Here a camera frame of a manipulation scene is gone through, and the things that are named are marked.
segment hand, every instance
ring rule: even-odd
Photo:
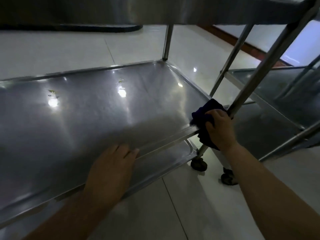
[[[92,165],[83,195],[99,208],[112,208],[129,187],[132,169],[139,150],[128,145],[113,145]]]
[[[224,153],[233,145],[236,145],[236,135],[228,114],[220,109],[210,110],[206,112],[206,114],[212,115],[214,119],[214,126],[210,122],[206,122],[205,126],[211,141],[220,149],[220,151]]]

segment tile floor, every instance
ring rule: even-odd
[[[162,56],[165,32],[165,26],[112,34],[0,32],[0,80],[157,60]],[[197,26],[177,25],[169,62],[209,93],[232,48]],[[231,68],[254,68],[259,62],[240,51]],[[214,98],[230,104],[238,91],[224,79]],[[197,137],[192,140],[201,146]],[[319,149],[305,149],[267,164],[318,212],[320,175],[308,169],[319,169],[319,154]],[[208,163],[205,173],[182,165],[120,202],[90,239],[263,239],[240,188],[219,182],[222,166],[211,150],[203,158]],[[45,211],[37,215],[48,217]],[[25,218],[3,228],[0,239],[21,239],[36,227],[28,222],[30,218]]]

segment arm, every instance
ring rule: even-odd
[[[130,152],[128,145],[109,147],[94,162],[77,200],[63,206],[24,240],[87,239],[128,188],[138,152]]]
[[[232,122],[222,110],[206,128],[231,165],[251,214],[266,239],[320,239],[320,216],[236,141]]]

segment wooden baseboard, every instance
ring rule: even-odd
[[[215,26],[202,26],[202,25],[198,25],[200,28],[208,31],[209,33],[213,34],[214,36],[217,36],[218,38],[224,40],[225,42],[231,44],[231,45],[235,45],[236,42],[238,41],[238,38],[215,27]],[[258,59],[258,60],[263,60],[266,56],[266,52],[254,47],[251,44],[248,43],[244,43],[243,46],[241,47],[241,50],[246,52],[247,54],[249,54],[250,56],[253,56],[254,58]],[[283,61],[283,60],[279,60],[277,61],[277,63],[274,65],[274,67],[291,67],[292,65]]]

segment cleaning rag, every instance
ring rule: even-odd
[[[214,118],[210,114],[205,114],[212,109],[221,109],[226,112],[224,107],[219,104],[213,98],[210,99],[204,106],[200,107],[196,112],[193,112],[192,115],[192,125],[196,125],[199,128],[198,138],[200,142],[208,147],[219,150],[218,147],[212,143],[209,133],[206,129],[206,122],[209,121],[214,126]]]

